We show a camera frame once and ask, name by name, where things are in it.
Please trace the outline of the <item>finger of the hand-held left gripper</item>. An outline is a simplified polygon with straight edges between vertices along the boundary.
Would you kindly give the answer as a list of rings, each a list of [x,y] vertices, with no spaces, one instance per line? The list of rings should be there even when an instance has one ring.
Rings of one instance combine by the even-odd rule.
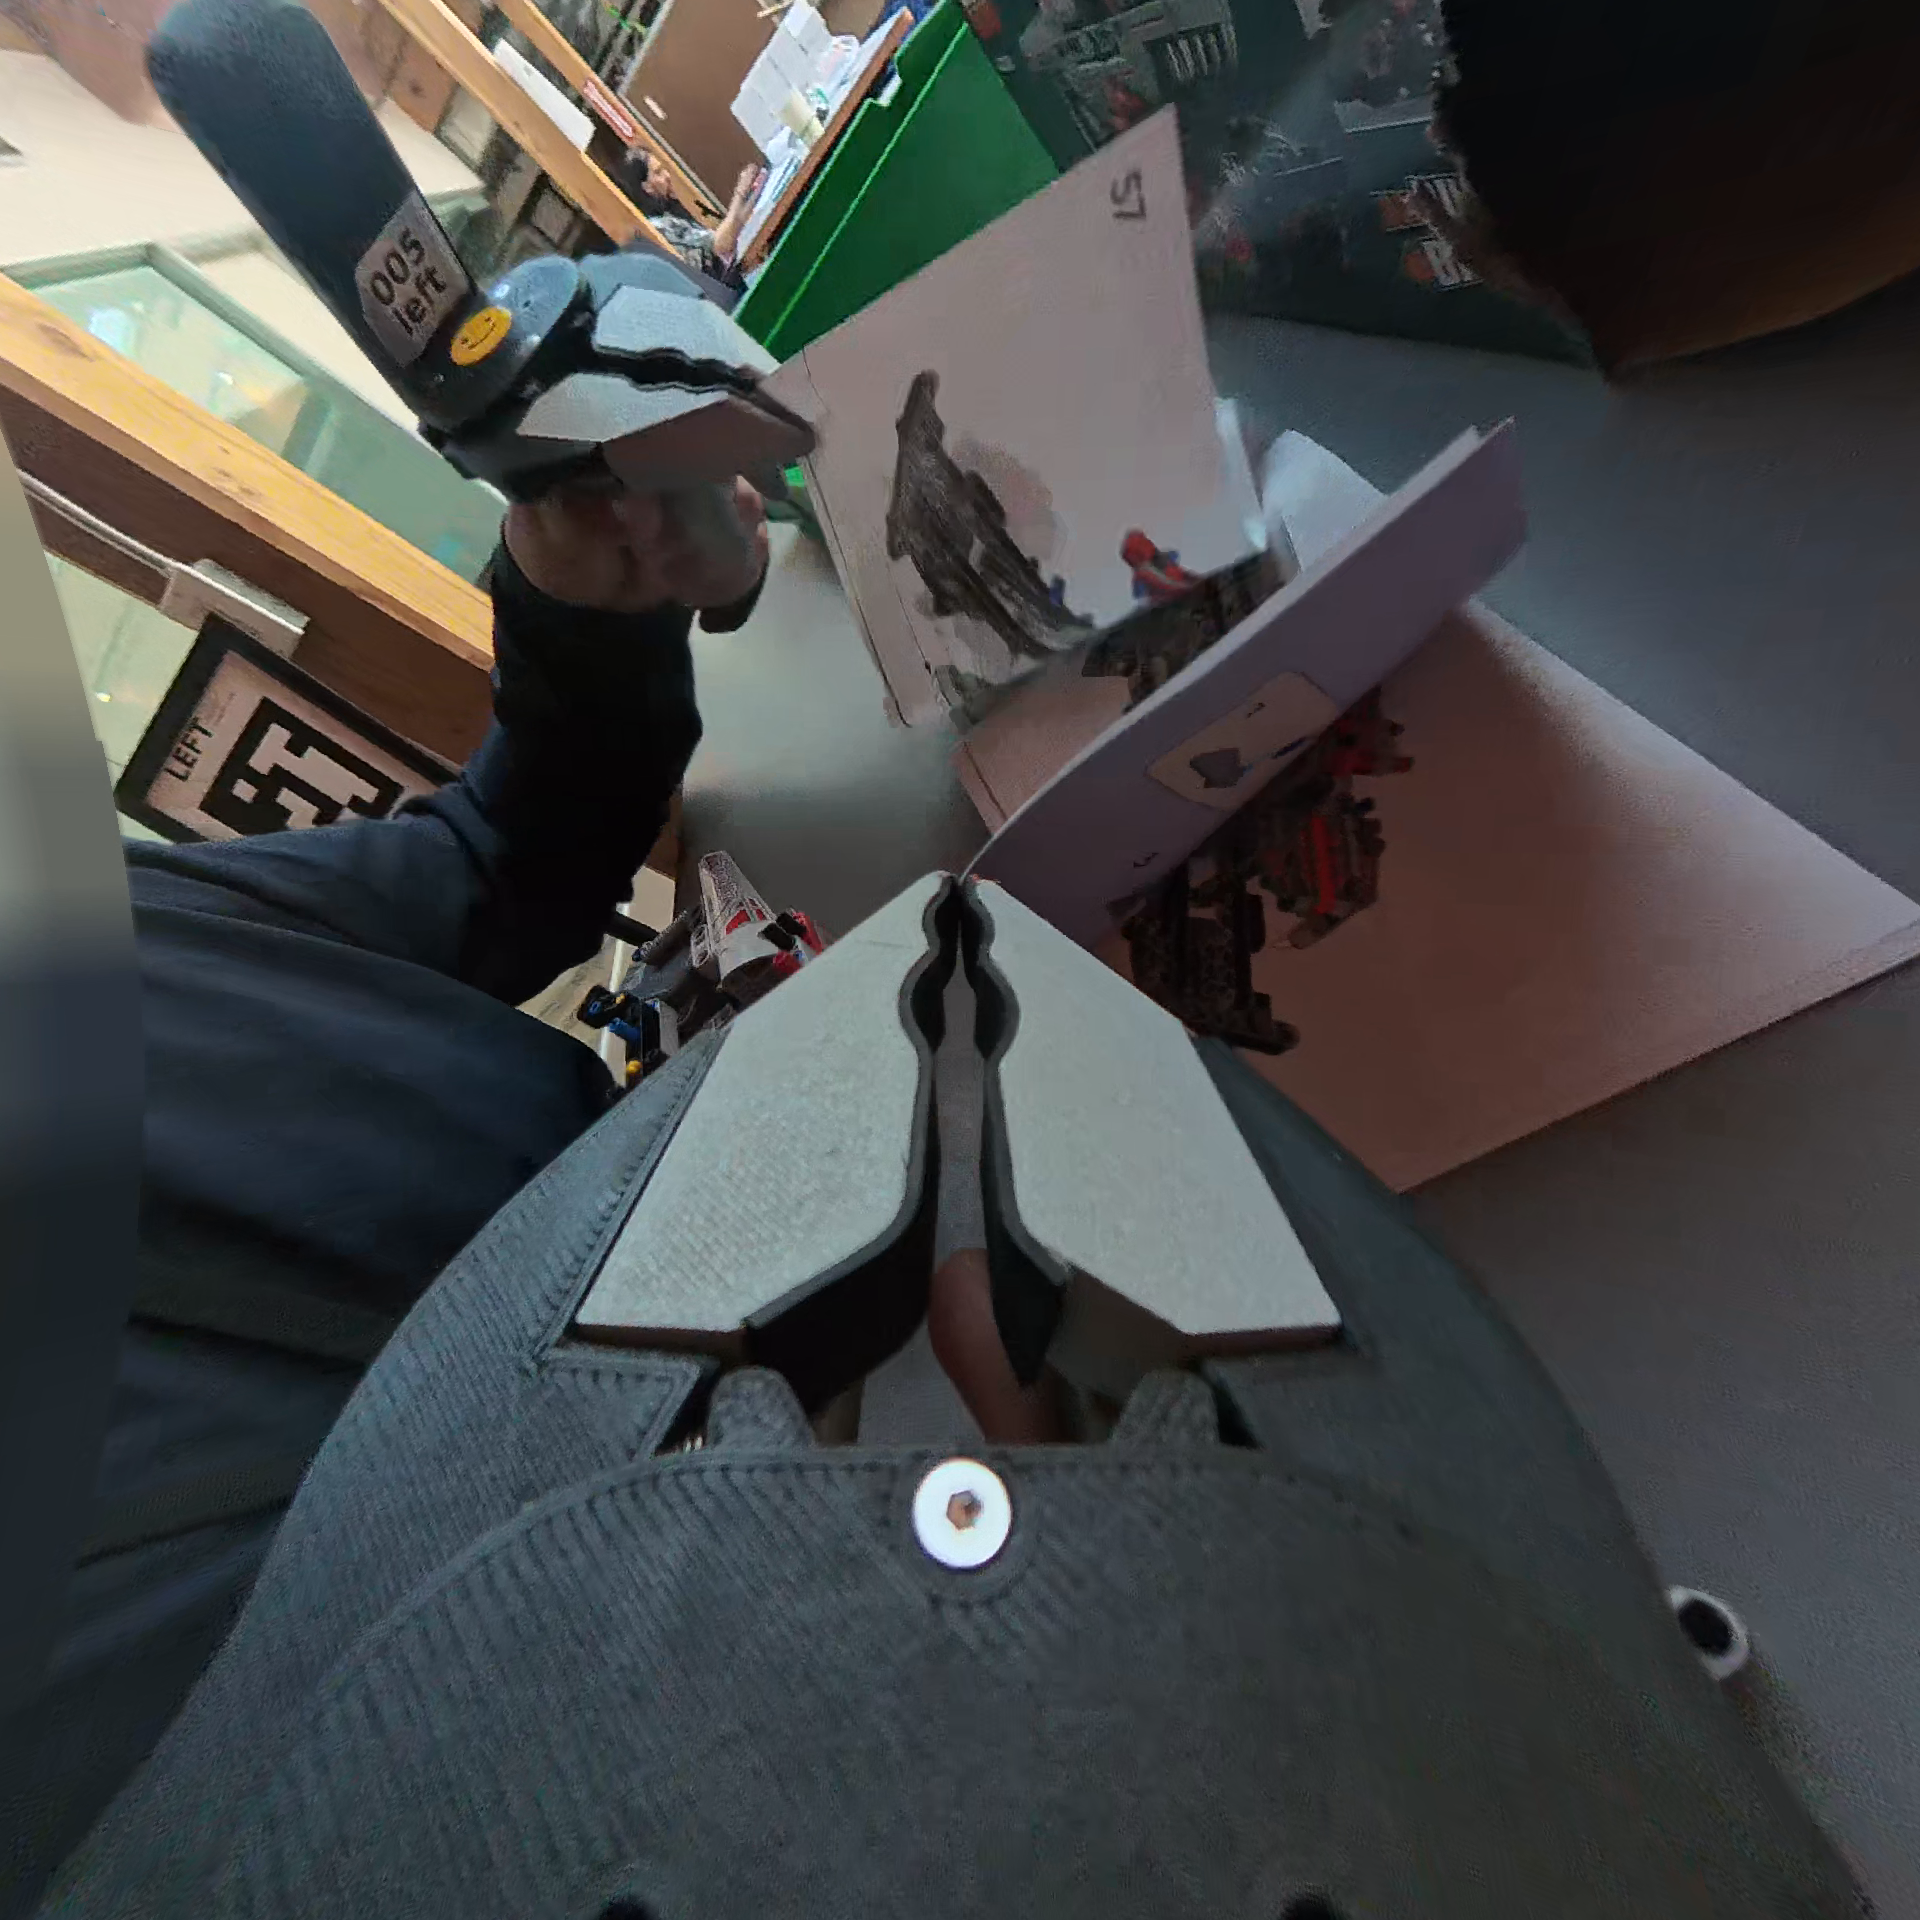
[[[688,488],[786,469],[814,447],[814,430],[760,385],[641,382],[634,372],[569,372],[531,400],[517,447],[599,451],[613,475],[645,488]]]
[[[610,392],[757,392],[778,357],[700,292],[613,290],[590,331],[592,389]]]

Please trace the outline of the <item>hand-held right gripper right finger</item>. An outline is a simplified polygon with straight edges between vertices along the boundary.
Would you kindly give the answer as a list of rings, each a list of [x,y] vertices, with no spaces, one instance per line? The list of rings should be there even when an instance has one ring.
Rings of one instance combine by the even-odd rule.
[[[984,1234],[1017,1380],[1137,1388],[1344,1326],[1193,1032],[997,883],[968,883]]]

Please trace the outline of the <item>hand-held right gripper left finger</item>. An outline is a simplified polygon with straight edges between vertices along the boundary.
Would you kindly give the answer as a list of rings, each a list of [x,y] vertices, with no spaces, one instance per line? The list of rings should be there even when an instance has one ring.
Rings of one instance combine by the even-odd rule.
[[[925,873],[739,1013],[573,1330],[774,1370],[823,1409],[924,1323],[957,883]]]

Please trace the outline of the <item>lego instruction booklet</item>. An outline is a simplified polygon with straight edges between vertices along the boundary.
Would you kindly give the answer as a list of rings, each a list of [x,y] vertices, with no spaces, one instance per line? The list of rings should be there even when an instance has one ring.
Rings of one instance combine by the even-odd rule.
[[[1489,606],[1516,422],[1395,486],[1205,439],[1175,147],[1120,152],[768,382],[899,720],[972,726],[988,1192],[1197,1144],[1197,1037],[1417,1189],[1917,960],[1917,891]]]

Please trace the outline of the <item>person's left forearm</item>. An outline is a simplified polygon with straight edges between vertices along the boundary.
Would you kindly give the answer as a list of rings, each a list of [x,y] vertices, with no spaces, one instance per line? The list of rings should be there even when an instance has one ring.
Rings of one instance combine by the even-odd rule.
[[[459,780],[476,817],[463,977],[524,1000],[590,960],[634,898],[700,746],[692,630],[760,602],[768,536],[739,588],[615,602],[552,596],[505,531],[493,555],[493,731]]]

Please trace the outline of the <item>grey red lego model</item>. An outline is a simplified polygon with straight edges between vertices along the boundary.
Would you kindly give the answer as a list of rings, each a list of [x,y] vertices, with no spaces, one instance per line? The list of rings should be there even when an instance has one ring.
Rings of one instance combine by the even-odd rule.
[[[692,903],[666,926],[615,912],[610,936],[613,973],[590,984],[573,1018],[597,1032],[621,1091],[731,1026],[829,944],[805,910],[768,905],[729,852],[695,861]]]

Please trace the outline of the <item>black lego set box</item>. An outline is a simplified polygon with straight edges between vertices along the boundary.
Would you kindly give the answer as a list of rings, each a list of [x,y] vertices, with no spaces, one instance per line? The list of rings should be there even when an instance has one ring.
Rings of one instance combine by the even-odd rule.
[[[963,4],[1067,172],[1175,108],[1210,314],[1593,369],[1548,296],[1470,237],[1434,120],[1444,4]]]

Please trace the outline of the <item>person's left hand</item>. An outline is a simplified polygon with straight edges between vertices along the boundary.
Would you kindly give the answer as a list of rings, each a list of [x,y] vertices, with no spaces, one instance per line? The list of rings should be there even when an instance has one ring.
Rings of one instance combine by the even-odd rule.
[[[686,516],[654,492],[550,492],[511,506],[501,539],[517,571],[569,606],[700,606],[709,555]]]

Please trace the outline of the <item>person's right hand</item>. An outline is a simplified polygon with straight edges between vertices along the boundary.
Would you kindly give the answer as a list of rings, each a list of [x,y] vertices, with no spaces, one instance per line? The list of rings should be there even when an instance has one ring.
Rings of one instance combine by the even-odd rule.
[[[996,1319],[990,1264],[984,1249],[952,1252],[925,1294],[925,1335],[940,1368],[988,1443],[1050,1445],[1075,1437],[1075,1405],[1055,1370],[1017,1380]]]

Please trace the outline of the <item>glass railing panel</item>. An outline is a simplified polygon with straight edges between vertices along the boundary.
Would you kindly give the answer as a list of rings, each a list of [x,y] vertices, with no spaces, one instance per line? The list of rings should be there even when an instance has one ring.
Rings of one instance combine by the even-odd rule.
[[[505,500],[459,475],[348,325],[268,242],[104,246],[9,267],[213,416],[476,584]]]

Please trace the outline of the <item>wooden workbench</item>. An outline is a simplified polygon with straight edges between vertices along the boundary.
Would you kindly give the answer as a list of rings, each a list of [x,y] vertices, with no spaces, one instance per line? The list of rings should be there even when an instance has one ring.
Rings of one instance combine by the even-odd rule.
[[[577,213],[613,246],[670,237],[641,206],[552,124],[552,116],[493,60],[450,4],[380,4],[398,26],[542,168]]]

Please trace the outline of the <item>green plastic tray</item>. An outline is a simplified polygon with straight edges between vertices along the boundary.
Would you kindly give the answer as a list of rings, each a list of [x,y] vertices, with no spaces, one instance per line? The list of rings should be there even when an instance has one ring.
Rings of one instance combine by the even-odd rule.
[[[859,104],[731,316],[778,361],[1061,174],[973,34],[940,4]]]

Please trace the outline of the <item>wooden railing beam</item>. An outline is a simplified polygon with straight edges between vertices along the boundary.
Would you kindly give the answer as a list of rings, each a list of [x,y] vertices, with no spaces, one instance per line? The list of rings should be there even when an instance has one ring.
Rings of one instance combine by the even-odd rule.
[[[181,563],[307,617],[296,663],[463,761],[493,720],[493,606],[417,544],[6,279],[6,435],[19,475]]]

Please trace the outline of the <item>black white marker sign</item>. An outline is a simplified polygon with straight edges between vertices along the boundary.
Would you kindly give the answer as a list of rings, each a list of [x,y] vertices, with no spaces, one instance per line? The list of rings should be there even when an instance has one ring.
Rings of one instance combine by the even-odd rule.
[[[193,845],[394,817],[450,780],[450,759],[213,613],[113,797],[126,821]]]

